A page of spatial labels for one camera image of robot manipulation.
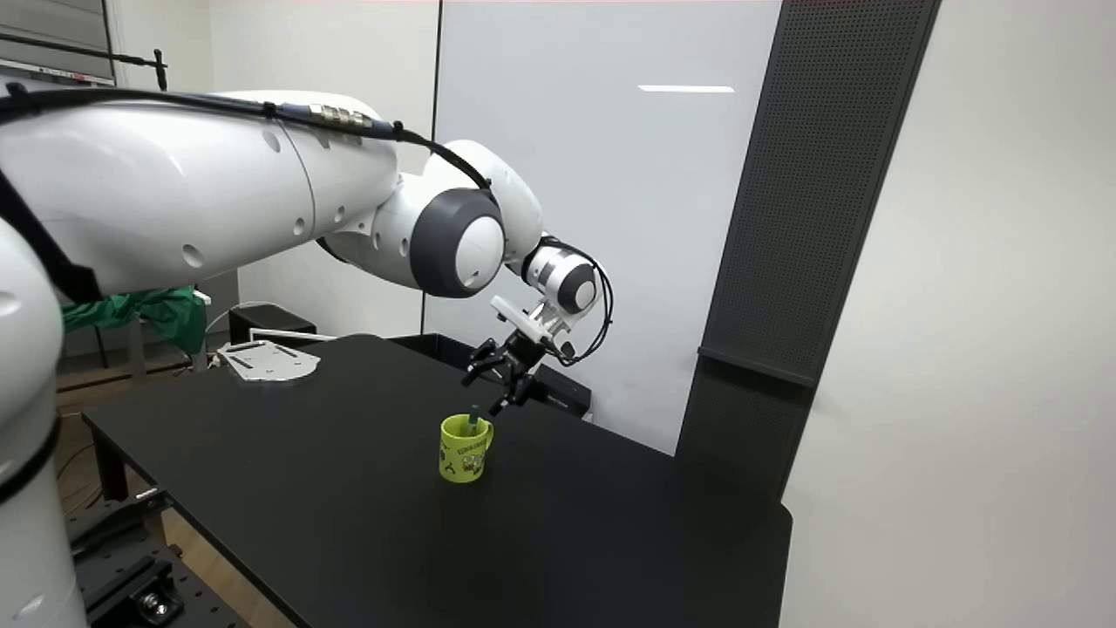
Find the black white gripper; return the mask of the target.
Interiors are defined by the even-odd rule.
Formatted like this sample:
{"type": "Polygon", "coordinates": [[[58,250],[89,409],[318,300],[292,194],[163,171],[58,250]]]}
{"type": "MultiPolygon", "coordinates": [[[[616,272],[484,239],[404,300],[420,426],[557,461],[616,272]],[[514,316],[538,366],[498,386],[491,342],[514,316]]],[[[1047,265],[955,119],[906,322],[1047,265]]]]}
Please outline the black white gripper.
{"type": "Polygon", "coordinates": [[[464,381],[473,383],[484,374],[498,374],[502,394],[487,406],[487,414],[498,418],[506,409],[518,409],[532,394],[528,374],[545,354],[563,358],[562,342],[570,333],[570,322],[547,300],[524,309],[511,300],[496,297],[491,309],[510,325],[510,333],[502,342],[484,338],[469,353],[464,381]]]}

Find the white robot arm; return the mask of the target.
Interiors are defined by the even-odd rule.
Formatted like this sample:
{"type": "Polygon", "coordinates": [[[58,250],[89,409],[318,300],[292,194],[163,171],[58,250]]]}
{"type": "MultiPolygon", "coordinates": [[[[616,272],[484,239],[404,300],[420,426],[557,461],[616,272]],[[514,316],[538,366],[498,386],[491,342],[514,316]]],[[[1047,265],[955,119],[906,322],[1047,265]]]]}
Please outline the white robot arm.
{"type": "Polygon", "coordinates": [[[484,142],[417,171],[415,133],[345,94],[33,88],[0,94],[0,628],[88,628],[53,470],[62,315],[322,245],[430,297],[514,272],[514,374],[576,364],[576,322],[612,308],[602,268],[545,229],[532,187],[484,142]]]}

